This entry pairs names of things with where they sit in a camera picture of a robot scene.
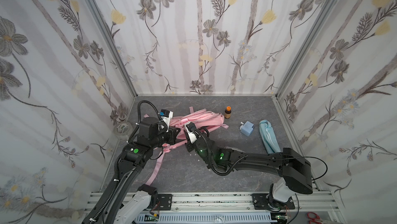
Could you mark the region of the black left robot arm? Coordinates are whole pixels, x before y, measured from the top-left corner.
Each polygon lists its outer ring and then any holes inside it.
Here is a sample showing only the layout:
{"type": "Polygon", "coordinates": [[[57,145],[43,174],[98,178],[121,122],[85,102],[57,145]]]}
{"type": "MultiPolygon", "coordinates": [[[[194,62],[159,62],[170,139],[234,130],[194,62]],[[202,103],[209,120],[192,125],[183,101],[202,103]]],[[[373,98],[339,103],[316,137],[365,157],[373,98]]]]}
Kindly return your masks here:
{"type": "Polygon", "coordinates": [[[172,111],[158,111],[150,101],[142,100],[137,105],[137,113],[135,129],[115,161],[112,182],[83,219],[84,224],[114,223],[130,186],[153,156],[154,149],[176,142],[181,130],[170,127],[172,111]]]}

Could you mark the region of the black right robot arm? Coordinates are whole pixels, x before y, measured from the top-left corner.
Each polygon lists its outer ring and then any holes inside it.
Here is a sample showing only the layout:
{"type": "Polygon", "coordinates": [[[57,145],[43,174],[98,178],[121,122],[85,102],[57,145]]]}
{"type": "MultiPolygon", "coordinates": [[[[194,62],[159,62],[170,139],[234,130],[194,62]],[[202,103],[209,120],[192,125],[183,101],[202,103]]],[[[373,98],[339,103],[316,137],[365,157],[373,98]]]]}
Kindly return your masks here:
{"type": "Polygon", "coordinates": [[[281,211],[294,209],[294,195],[313,194],[315,178],[311,173],[308,157],[299,155],[291,148],[272,154],[245,153],[232,148],[222,148],[210,139],[206,129],[185,127],[187,150],[195,151],[208,169],[219,176],[233,171],[249,170],[277,175],[280,179],[271,184],[267,194],[253,194],[255,209],[281,211]]]}

